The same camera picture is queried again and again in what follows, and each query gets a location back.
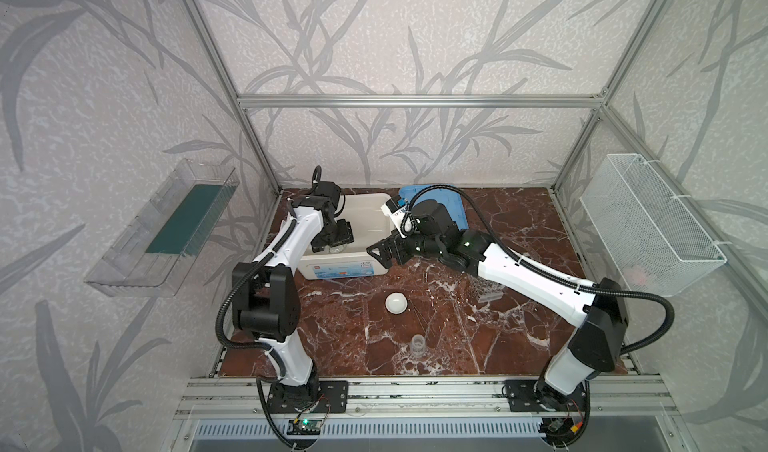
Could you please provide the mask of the small white ceramic bowl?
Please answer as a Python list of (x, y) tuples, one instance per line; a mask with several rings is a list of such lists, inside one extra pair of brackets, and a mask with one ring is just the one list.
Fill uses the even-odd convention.
[(393, 315), (403, 314), (408, 308), (408, 300), (402, 293), (391, 293), (385, 300), (386, 310)]

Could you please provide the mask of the clear acrylic test tube rack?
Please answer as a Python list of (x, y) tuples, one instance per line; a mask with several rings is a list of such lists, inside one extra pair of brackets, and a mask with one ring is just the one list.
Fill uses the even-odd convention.
[(475, 287), (475, 298), (478, 303), (489, 303), (504, 296), (505, 287), (499, 284), (479, 285)]

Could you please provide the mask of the small clear glass beaker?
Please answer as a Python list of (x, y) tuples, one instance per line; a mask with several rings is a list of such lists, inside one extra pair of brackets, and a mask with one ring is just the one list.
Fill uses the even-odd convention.
[(409, 343), (409, 354), (412, 357), (422, 357), (426, 353), (426, 339), (421, 334), (414, 335)]

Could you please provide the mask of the clear glass flask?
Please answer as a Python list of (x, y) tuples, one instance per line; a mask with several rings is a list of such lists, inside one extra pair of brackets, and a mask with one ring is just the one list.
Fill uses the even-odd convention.
[(340, 245), (336, 245), (336, 246), (329, 246), (328, 247), (328, 253), (329, 254), (343, 253), (345, 251), (346, 247), (347, 247), (346, 244), (340, 244)]

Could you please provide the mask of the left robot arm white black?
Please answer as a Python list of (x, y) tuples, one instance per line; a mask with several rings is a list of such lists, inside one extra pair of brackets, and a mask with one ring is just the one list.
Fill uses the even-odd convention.
[(307, 249), (321, 252), (354, 241), (340, 217), (342, 189), (322, 179), (316, 166), (309, 192), (289, 206), (278, 235), (252, 262), (232, 273), (232, 289), (217, 313), (214, 331), (228, 350), (259, 349), (272, 363), (270, 382), (287, 394), (314, 402), (319, 379), (297, 333), (301, 305), (295, 272)]

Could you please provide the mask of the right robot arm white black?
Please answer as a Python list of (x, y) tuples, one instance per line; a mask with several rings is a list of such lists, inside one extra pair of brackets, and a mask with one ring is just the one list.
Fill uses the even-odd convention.
[[(612, 372), (617, 359), (661, 339), (672, 327), (675, 310), (659, 295), (627, 291), (616, 282), (600, 283), (566, 275), (510, 249), (486, 218), (482, 230), (462, 230), (447, 207), (426, 199), (431, 187), (411, 200), (398, 195), (381, 208), (391, 221), (389, 237), (368, 247), (380, 265), (403, 266), (414, 258), (435, 260), (471, 277), (500, 284), (543, 305), (569, 323), (569, 341), (549, 359), (536, 383), (537, 399), (549, 407), (565, 402), (578, 387), (602, 373)], [(634, 343), (625, 341), (628, 300), (662, 307), (661, 325)]]

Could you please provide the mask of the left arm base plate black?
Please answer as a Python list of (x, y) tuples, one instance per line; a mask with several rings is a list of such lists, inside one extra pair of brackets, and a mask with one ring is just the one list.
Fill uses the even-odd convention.
[(301, 411), (342, 414), (347, 410), (348, 398), (348, 381), (320, 380), (302, 386), (273, 384), (267, 396), (267, 409), (278, 414)]

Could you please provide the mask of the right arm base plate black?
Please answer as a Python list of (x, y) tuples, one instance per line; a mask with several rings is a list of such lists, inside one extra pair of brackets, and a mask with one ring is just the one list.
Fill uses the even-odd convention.
[(557, 412), (559, 403), (547, 398), (538, 388), (537, 379), (508, 379), (503, 382), (502, 396), (511, 412)]

